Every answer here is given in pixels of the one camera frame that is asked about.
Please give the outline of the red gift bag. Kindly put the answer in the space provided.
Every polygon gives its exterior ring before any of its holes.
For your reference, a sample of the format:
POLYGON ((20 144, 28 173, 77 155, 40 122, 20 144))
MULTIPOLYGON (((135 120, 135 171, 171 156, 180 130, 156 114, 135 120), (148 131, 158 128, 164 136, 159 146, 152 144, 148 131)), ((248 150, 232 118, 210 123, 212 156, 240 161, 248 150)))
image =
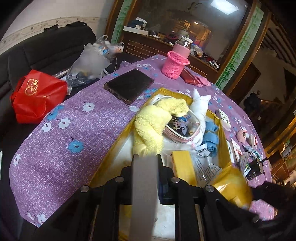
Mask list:
POLYGON ((39 124, 45 115, 64 101, 67 83, 46 73, 31 70, 22 77, 10 101, 21 124, 39 124))

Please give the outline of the pink round plush toy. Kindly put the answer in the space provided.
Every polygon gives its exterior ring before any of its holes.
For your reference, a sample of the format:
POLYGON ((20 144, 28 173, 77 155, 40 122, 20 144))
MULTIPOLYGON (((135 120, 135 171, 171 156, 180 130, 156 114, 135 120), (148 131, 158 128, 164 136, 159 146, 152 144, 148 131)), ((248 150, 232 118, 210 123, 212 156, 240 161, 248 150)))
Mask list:
POLYGON ((236 138, 237 138, 238 142, 244 143, 249 138, 249 134, 244 130, 239 130, 236 134, 236 138))

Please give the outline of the yellow storage box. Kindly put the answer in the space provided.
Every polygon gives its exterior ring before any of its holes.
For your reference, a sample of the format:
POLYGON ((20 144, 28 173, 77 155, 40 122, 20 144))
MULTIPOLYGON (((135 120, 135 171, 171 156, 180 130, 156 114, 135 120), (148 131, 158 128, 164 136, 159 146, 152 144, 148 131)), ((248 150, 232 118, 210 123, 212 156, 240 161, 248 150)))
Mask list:
MULTIPOLYGON (((227 165, 219 174, 218 184, 200 188, 187 151, 173 152, 174 177, 171 178, 175 205, 170 220, 174 223, 175 240, 253 240, 257 231, 252 220, 255 215, 228 201, 229 193, 244 184, 239 171, 227 165)), ((98 208, 92 234, 93 240, 119 239, 121 204, 121 176, 102 187, 102 201, 98 208)), ((160 227, 154 222, 154 232, 160 227)))

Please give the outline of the blue cloth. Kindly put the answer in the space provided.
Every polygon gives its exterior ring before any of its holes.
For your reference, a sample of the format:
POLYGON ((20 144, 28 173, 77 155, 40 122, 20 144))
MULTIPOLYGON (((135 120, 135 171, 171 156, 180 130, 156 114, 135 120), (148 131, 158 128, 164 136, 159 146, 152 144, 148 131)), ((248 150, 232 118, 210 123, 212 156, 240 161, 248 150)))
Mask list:
POLYGON ((217 135, 218 130, 219 128, 214 122, 212 121, 206 122, 205 133, 203 135, 202 144, 207 145, 207 149, 211 153, 212 157, 215 157, 217 155, 217 146, 219 144, 219 138, 217 135))

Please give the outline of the clear plastic bag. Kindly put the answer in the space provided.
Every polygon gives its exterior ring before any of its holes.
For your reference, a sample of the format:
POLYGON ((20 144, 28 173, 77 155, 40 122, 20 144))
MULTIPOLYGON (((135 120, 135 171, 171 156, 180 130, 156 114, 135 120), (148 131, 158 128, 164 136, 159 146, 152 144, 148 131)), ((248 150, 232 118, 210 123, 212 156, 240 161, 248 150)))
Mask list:
POLYGON ((111 44, 107 37, 103 35, 93 44, 85 45, 81 55, 66 74, 69 87, 86 85, 92 80, 100 79, 104 69, 111 64, 116 54, 123 52, 125 46, 123 42, 111 44))

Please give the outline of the red satin pouch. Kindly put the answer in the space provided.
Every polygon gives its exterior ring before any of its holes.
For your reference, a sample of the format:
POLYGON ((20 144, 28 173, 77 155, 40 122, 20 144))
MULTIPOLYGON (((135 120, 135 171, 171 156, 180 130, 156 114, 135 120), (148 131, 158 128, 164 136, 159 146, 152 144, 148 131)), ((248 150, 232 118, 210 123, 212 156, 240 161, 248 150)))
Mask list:
POLYGON ((194 75, 192 75, 191 72, 189 72, 187 69, 183 69, 180 73, 180 76, 185 81, 185 83, 200 86, 199 80, 194 75))

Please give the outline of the white packet with red text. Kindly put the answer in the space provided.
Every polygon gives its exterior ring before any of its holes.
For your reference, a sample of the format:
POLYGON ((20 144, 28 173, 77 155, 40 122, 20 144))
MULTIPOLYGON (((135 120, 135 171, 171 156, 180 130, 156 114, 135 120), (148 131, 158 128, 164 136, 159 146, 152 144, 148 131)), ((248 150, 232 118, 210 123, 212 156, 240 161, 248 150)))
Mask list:
POLYGON ((240 158, 242 156, 242 151, 240 149, 240 146, 237 144, 236 141, 233 140, 233 138, 227 141, 227 146, 228 146, 231 162, 239 164, 240 158))

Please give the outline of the black sofa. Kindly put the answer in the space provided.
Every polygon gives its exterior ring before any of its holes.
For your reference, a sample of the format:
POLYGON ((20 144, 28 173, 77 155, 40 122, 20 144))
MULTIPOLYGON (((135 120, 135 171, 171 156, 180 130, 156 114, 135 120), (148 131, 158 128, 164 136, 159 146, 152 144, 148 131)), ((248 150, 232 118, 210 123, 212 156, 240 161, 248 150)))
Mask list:
POLYGON ((82 53, 84 46, 94 43, 96 36, 84 22, 65 27, 50 27, 1 54, 1 132, 15 123, 10 95, 21 77, 32 69, 54 75, 68 69, 82 53))

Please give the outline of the pink cloth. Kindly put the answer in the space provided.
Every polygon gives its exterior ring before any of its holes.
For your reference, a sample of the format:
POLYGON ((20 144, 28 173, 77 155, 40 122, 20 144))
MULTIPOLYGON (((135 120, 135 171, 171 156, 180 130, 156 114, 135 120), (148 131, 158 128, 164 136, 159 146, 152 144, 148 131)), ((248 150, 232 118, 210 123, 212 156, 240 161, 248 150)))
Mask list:
POLYGON ((197 75, 196 79, 198 82, 198 87, 211 86, 211 82, 209 82, 207 78, 205 78, 201 75, 197 75))

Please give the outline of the pink knitted bottle sleeve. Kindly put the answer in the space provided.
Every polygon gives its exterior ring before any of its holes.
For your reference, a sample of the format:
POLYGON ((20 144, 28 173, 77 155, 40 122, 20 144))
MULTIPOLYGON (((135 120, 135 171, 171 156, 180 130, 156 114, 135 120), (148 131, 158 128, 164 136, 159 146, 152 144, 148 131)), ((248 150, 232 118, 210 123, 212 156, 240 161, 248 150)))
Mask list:
POLYGON ((177 41, 172 49, 167 53, 165 64, 162 68, 162 73, 171 79, 177 79, 186 65, 189 65, 188 60, 191 44, 193 41, 187 37, 182 36, 177 41))

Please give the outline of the white cloth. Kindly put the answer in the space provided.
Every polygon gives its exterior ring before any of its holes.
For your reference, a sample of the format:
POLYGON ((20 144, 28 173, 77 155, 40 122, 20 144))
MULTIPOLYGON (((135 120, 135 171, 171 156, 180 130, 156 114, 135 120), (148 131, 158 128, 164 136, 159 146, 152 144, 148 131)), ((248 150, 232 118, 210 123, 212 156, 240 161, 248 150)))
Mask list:
POLYGON ((194 143, 201 143, 203 135, 206 128, 206 114, 208 110, 208 104, 211 99, 210 95, 201 96, 196 88, 193 90, 192 100, 193 102, 190 105, 190 110, 195 114, 195 116, 200 121, 200 131, 194 137, 194 143))

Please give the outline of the wooden sideboard cabinet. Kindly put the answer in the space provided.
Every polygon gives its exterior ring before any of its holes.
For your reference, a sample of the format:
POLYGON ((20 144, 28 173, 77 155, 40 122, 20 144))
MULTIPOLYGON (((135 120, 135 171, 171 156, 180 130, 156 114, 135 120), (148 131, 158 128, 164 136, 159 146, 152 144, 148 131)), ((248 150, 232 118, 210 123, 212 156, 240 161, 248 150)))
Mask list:
MULTIPOLYGON (((130 32, 123 33, 122 41, 125 44, 125 53, 132 54, 142 59, 157 54, 167 56, 167 53, 173 49, 173 46, 161 40, 130 32)), ((216 69, 195 56, 189 55, 188 59, 190 61, 190 64, 187 65, 188 68, 206 77, 211 83, 216 82, 218 77, 218 71, 216 69)))

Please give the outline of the purple floral tablecloth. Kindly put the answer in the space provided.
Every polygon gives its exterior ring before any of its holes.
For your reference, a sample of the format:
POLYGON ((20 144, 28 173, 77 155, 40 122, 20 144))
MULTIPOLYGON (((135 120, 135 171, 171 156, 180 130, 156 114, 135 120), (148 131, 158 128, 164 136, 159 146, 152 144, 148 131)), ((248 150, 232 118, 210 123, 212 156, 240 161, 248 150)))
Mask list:
POLYGON ((10 186, 22 218, 40 227, 80 186, 88 184, 119 135, 159 88, 193 97, 194 85, 163 75, 165 61, 165 56, 155 55, 121 64, 54 108, 27 136, 10 164, 10 186), (154 83, 126 105, 104 84, 133 69, 154 83))

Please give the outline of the lemon print tissue pack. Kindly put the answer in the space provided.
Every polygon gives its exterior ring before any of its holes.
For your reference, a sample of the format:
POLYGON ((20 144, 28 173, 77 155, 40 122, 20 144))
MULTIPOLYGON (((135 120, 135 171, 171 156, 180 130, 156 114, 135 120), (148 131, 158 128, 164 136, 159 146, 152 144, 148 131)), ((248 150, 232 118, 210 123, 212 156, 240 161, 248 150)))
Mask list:
POLYGON ((228 132, 231 131, 231 123, 227 114, 224 111, 222 111, 222 109, 217 109, 215 111, 215 114, 219 117, 223 128, 228 132))

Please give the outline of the white foam sheet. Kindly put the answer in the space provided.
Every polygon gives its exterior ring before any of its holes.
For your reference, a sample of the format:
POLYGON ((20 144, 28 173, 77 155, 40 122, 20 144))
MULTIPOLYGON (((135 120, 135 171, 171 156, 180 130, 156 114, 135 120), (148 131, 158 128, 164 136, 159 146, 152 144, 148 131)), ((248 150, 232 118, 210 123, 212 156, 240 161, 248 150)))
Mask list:
POLYGON ((158 202, 158 157, 138 155, 132 160, 130 240, 151 240, 158 202))

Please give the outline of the yellow towel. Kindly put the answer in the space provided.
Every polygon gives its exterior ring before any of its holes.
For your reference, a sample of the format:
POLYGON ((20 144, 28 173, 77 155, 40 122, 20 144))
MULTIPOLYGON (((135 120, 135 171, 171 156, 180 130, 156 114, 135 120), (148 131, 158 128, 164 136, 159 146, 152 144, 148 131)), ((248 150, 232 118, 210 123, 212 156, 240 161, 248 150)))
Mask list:
POLYGON ((172 116, 184 116, 189 111, 182 98, 164 97, 143 107, 135 116, 133 153, 140 156, 160 154, 163 149, 163 131, 172 116))

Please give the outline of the clear pink-trimmed cosmetic pouch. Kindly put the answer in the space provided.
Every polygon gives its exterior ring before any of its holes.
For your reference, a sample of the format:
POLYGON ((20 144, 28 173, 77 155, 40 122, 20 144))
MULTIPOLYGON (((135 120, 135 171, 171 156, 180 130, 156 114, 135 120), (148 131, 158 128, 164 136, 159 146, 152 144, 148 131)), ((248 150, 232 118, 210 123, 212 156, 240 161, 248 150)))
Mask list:
POLYGON ((174 142, 186 144, 192 141, 200 132, 200 120, 189 110, 184 116, 171 116, 166 124, 164 135, 174 142))

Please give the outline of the black smartphone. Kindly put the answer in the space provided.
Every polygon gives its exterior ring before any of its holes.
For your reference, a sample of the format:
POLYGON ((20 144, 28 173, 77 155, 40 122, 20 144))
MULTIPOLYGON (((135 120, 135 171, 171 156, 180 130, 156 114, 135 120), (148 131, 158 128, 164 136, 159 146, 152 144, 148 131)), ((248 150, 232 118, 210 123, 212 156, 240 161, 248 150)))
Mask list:
POLYGON ((138 69, 133 69, 106 82, 104 89, 126 105, 130 105, 153 83, 152 78, 138 69))

